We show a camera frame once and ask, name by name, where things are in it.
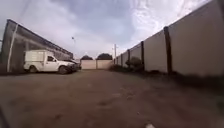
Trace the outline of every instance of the vegetation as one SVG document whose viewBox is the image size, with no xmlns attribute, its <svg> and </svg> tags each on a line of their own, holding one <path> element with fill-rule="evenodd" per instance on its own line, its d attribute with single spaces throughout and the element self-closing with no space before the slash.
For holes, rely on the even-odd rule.
<svg viewBox="0 0 224 128">
<path fill-rule="evenodd" d="M 81 58 L 81 60 L 93 60 L 93 58 L 88 55 L 85 55 Z"/>
<path fill-rule="evenodd" d="M 113 60 L 113 57 L 108 53 L 102 53 L 97 57 L 97 60 Z"/>
</svg>

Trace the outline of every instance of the sky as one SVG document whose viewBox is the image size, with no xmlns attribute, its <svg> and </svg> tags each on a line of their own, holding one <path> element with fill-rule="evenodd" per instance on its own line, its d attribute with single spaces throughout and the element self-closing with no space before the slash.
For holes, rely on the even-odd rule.
<svg viewBox="0 0 224 128">
<path fill-rule="evenodd" d="M 208 1 L 0 0 L 0 40 L 6 19 L 12 19 L 75 58 L 113 55 L 114 44 L 119 54 Z"/>
</svg>

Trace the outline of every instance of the building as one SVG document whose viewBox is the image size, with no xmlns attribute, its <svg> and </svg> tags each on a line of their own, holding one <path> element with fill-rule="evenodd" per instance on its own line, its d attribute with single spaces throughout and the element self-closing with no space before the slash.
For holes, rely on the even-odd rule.
<svg viewBox="0 0 224 128">
<path fill-rule="evenodd" d="M 5 33 L 2 41 L 2 50 L 0 53 L 0 73 L 7 73 L 7 63 L 9 58 L 10 46 L 13 33 L 17 23 L 12 20 L 7 20 Z M 11 73 L 22 73 L 24 64 L 24 54 L 27 50 L 45 49 L 52 51 L 54 55 L 60 59 L 72 59 L 73 54 L 60 46 L 44 39 L 43 37 L 33 33 L 27 28 L 18 25 L 15 35 L 14 44 L 12 47 L 10 71 Z"/>
</svg>

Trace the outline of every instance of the truck wheel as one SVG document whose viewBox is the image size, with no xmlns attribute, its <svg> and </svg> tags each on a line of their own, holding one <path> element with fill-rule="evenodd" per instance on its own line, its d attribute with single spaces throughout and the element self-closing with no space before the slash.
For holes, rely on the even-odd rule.
<svg viewBox="0 0 224 128">
<path fill-rule="evenodd" d="M 65 66 L 60 66 L 59 69 L 58 69 L 58 72 L 60 74 L 66 74 L 67 73 L 67 69 Z"/>
<path fill-rule="evenodd" d="M 37 72 L 37 68 L 35 66 L 30 66 L 29 72 L 30 73 L 36 73 Z"/>
</svg>

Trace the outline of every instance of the white pickup truck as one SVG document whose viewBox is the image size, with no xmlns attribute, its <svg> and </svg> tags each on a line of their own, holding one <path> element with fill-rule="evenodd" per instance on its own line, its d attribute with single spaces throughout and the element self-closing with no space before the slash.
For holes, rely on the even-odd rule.
<svg viewBox="0 0 224 128">
<path fill-rule="evenodd" d="M 77 70 L 74 63 L 59 61 L 52 52 L 47 50 L 26 51 L 24 69 L 30 73 L 58 72 L 60 74 Z"/>
</svg>

